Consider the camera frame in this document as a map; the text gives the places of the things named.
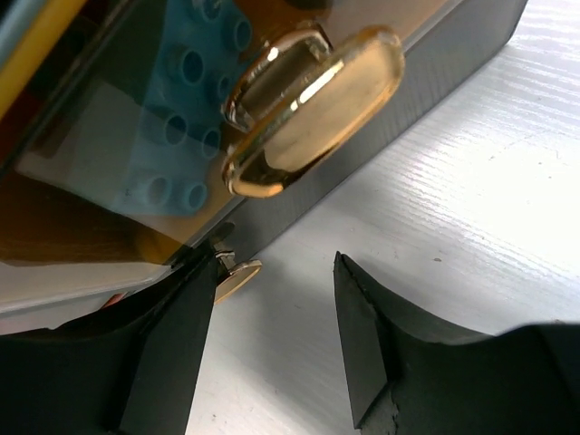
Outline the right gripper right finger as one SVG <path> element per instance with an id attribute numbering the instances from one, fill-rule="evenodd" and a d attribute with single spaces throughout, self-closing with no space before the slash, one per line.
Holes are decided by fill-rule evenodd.
<path id="1" fill-rule="evenodd" d="M 477 332 L 397 295 L 341 253 L 333 287 L 360 433 L 579 431 L 577 324 Z"/>

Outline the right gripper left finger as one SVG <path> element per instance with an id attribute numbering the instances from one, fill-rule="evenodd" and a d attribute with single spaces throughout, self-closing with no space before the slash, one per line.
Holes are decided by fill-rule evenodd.
<path id="1" fill-rule="evenodd" d="M 4 434 L 182 434 L 217 287 L 210 252 L 56 329 L 1 339 Z"/>

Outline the large teal lego brick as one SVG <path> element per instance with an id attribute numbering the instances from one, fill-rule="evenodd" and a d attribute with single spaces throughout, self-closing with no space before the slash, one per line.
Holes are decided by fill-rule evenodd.
<path id="1" fill-rule="evenodd" d="M 253 28 L 232 1 L 139 1 L 115 34 L 105 81 L 129 98 L 128 174 L 113 201 L 136 215 L 193 215 L 208 199 L 221 105 Z"/>

